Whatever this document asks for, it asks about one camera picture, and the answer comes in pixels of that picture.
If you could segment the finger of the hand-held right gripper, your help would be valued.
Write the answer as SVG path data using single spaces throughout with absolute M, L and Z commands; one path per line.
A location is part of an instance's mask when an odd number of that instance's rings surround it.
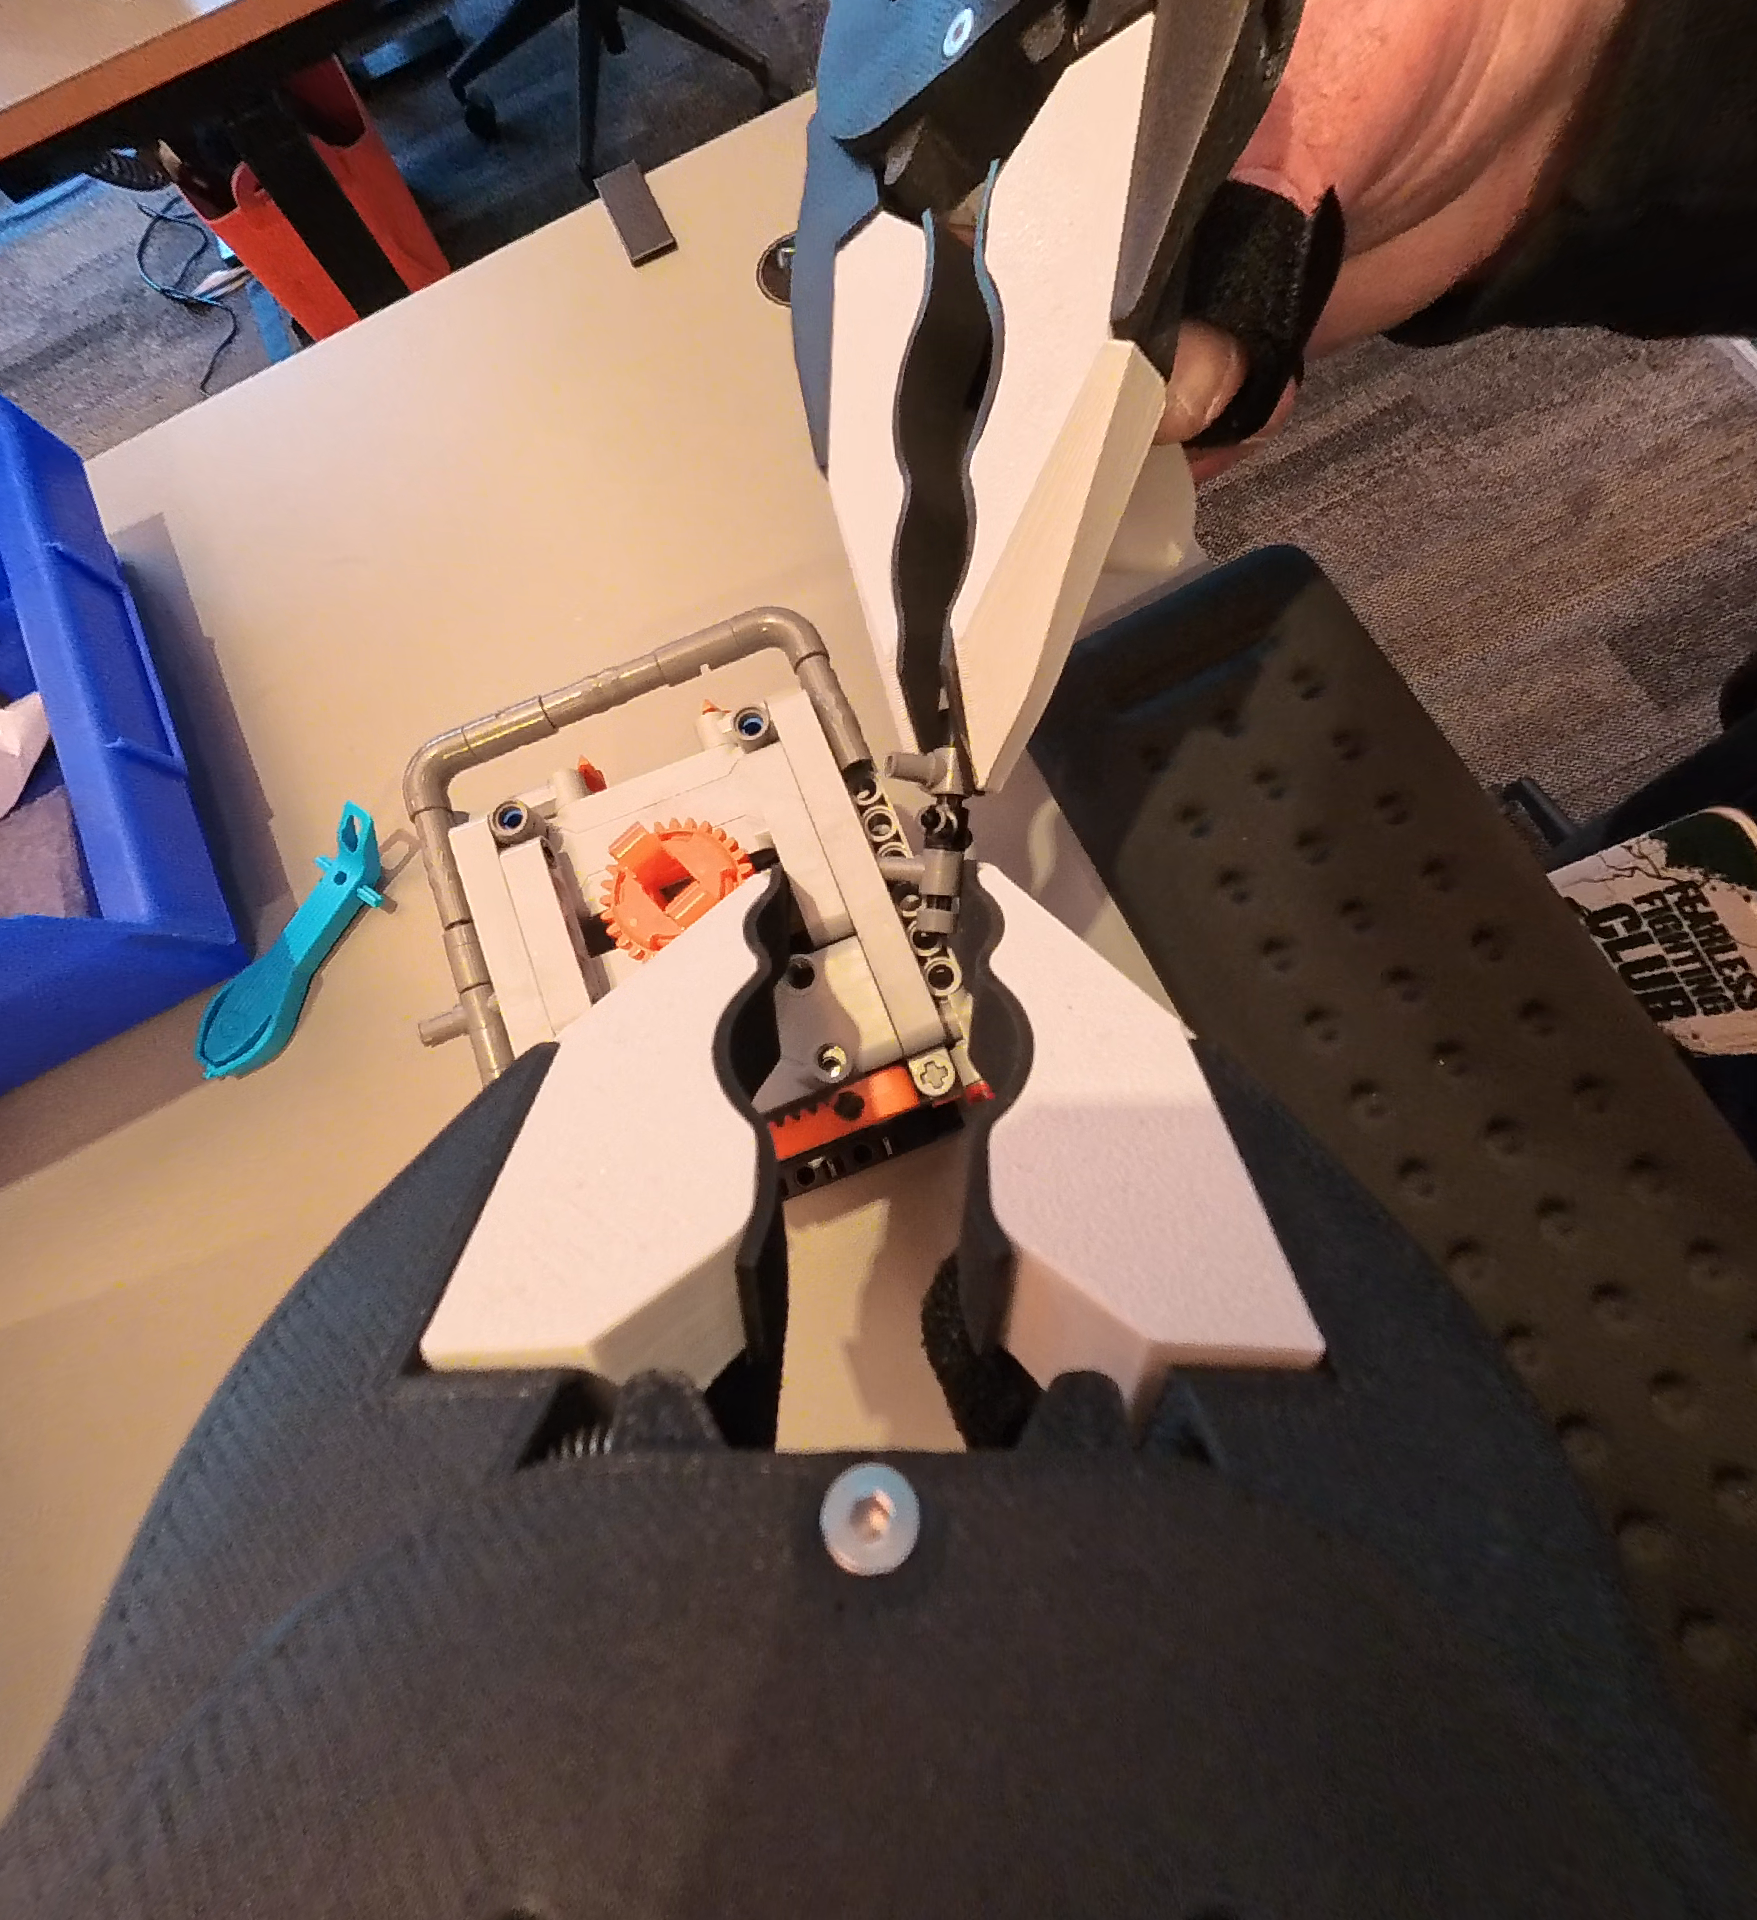
M 995 363 L 954 607 L 976 787 L 1034 733 L 1155 444 L 1165 376 L 1110 330 L 1153 43 L 1142 14 L 1074 62 L 985 196 Z
M 931 616 L 931 717 L 913 717 L 905 690 L 905 615 L 897 550 L 910 481 L 897 444 L 900 390 L 920 336 L 939 247 L 958 244 L 958 289 L 976 293 L 976 241 L 990 187 L 957 222 L 915 225 L 877 207 L 833 255 L 826 376 L 824 472 L 844 536 L 865 635 L 901 736 L 958 736 L 964 706 L 954 692 L 949 613 Z

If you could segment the wooden desk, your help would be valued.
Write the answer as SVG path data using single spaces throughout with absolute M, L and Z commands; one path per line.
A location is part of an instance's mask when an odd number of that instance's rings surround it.
M 361 3 L 0 3 L 0 161 L 166 135 L 273 96 Z

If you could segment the small black table clip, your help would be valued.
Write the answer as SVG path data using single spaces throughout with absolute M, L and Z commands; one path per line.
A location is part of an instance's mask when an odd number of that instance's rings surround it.
M 680 238 L 652 190 L 648 171 L 626 161 L 594 179 L 626 259 L 643 270 L 680 249 Z

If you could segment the person's right hand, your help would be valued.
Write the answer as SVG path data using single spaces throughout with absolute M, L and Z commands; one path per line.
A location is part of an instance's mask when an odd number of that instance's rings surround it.
M 1416 316 L 1519 227 L 1624 3 L 1308 3 L 1235 181 L 1313 207 L 1346 261 L 1311 354 Z

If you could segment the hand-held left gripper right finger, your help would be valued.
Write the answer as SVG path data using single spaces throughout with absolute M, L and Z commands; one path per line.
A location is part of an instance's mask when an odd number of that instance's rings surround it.
M 1321 1329 L 1185 1024 L 1002 872 L 976 872 L 962 931 L 990 1087 L 958 1242 L 974 1345 L 1128 1399 L 1185 1365 L 1317 1366 Z

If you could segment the purple cloth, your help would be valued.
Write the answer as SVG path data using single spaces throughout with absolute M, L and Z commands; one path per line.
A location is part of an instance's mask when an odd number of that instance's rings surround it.
M 0 818 L 0 919 L 93 914 L 72 796 L 52 787 Z

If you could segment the red metal frame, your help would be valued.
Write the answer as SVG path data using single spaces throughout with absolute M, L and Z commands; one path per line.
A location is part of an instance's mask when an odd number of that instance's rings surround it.
M 339 58 L 163 146 L 193 211 L 324 340 L 452 265 Z

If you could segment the blue plastic bin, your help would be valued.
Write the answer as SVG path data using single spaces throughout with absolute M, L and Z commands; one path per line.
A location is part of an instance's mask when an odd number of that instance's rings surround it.
M 245 962 L 81 458 L 0 396 L 0 690 L 44 697 L 99 912 L 0 919 L 0 1095 Z

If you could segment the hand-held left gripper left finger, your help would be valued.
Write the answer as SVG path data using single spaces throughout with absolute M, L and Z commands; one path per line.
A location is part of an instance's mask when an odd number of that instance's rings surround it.
M 789 887 L 748 880 L 560 1039 L 424 1333 L 437 1371 L 777 1365 L 788 1237 L 754 1096 Z

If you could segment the black white printed card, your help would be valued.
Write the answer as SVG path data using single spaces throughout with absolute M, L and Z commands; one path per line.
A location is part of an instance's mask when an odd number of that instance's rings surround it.
M 1551 872 L 1607 964 L 1684 1051 L 1757 1052 L 1757 823 L 1706 807 Z

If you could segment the person's right forearm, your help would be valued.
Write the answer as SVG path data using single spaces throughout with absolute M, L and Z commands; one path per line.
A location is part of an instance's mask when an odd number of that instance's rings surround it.
M 1637 3 L 1523 231 L 1394 329 L 1757 337 L 1757 3 Z

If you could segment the teal brick separator tool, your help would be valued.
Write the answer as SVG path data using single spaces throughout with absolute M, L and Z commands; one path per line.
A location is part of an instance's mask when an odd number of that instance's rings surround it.
M 283 934 L 207 1003 L 197 1060 L 207 1079 L 234 1078 L 275 1060 L 289 1044 L 318 968 L 357 920 L 384 905 L 378 831 L 361 804 L 339 818 L 339 848 L 317 856 L 322 880 Z

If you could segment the grey toy brick model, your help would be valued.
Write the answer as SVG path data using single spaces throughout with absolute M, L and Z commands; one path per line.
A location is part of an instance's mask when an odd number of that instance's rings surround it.
M 705 701 L 698 750 L 604 783 L 588 765 L 460 814 L 452 783 L 654 690 L 779 653 L 792 690 Z M 455 989 L 424 1022 L 482 1083 L 555 1044 L 757 874 L 789 887 L 777 1063 L 754 1096 L 788 1196 L 877 1167 L 964 1125 L 962 968 L 926 931 L 920 860 L 817 626 L 750 610 L 567 689 L 440 733 L 403 796 Z

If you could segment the black office chair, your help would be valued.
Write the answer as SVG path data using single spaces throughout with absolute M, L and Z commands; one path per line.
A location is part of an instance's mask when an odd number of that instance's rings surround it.
M 576 12 L 576 85 L 582 105 L 582 133 L 596 133 L 601 92 L 601 58 L 626 54 L 623 12 L 636 12 L 676 40 L 712 51 L 745 72 L 762 90 L 762 102 L 774 105 L 789 98 L 789 85 L 777 79 L 770 62 L 731 34 L 705 12 L 690 3 L 507 3 L 498 21 L 460 54 L 448 73 L 452 96 L 464 111 L 465 124 L 481 135 L 498 133 L 495 111 L 475 92 L 481 75 L 498 68 L 511 54 L 533 37 L 557 24 L 567 12 Z

